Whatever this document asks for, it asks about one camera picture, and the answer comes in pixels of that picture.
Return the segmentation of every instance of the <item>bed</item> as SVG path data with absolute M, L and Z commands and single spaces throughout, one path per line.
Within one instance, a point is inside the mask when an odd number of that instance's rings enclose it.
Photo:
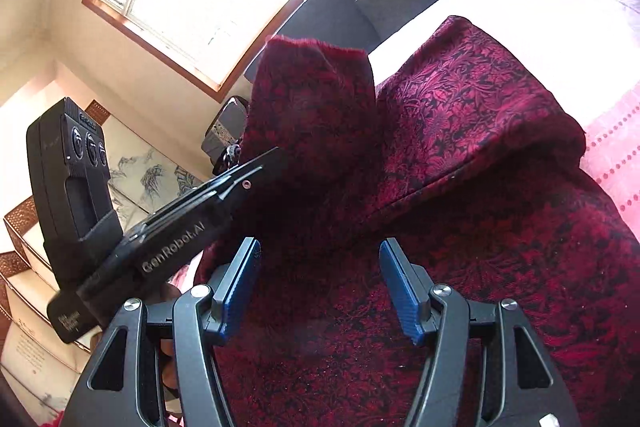
M 376 87 L 453 14 L 500 41 L 578 121 L 580 166 L 640 237 L 640 0 L 439 0 L 369 54 Z

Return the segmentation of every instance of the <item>red floral fabric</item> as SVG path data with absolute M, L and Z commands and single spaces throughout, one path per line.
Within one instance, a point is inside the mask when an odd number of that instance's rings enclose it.
M 640 245 L 578 169 L 580 126 L 459 17 L 374 105 L 369 78 L 357 52 L 281 38 L 258 68 L 241 160 L 283 146 L 295 188 L 239 216 L 196 276 L 205 282 L 243 234 L 261 241 L 241 331 L 216 350 L 238 425 L 402 425 L 426 354 L 402 335 L 380 274 L 390 236 L 467 298 L 518 300 L 583 425 L 610 425 L 633 403 L 640 363 Z M 312 118 L 290 122 L 308 100 Z

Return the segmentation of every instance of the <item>white bed sheet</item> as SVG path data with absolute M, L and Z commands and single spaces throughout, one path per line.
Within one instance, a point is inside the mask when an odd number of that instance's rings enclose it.
M 376 85 L 449 15 L 503 44 L 583 127 L 640 80 L 640 0 L 439 0 L 369 55 Z

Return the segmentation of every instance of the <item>pillow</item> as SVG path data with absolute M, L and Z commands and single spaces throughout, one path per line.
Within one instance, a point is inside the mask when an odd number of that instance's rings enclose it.
M 357 0 L 356 6 L 369 19 L 380 39 L 386 41 L 411 19 L 437 0 Z

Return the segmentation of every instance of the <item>camera lens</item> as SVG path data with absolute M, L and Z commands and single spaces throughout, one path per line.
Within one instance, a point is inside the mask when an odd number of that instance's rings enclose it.
M 82 136 L 80 136 L 80 131 L 78 131 L 78 127 L 74 127 L 72 129 L 71 141 L 74 144 L 74 151 L 76 152 L 76 156 L 81 158 L 82 157 Z
M 107 165 L 107 151 L 104 150 L 104 145 L 102 142 L 98 143 L 98 153 L 100 154 L 100 162 L 102 165 Z
M 94 137 L 90 134 L 86 135 L 86 152 L 89 160 L 93 165 L 98 165 L 98 148 L 95 146 Z

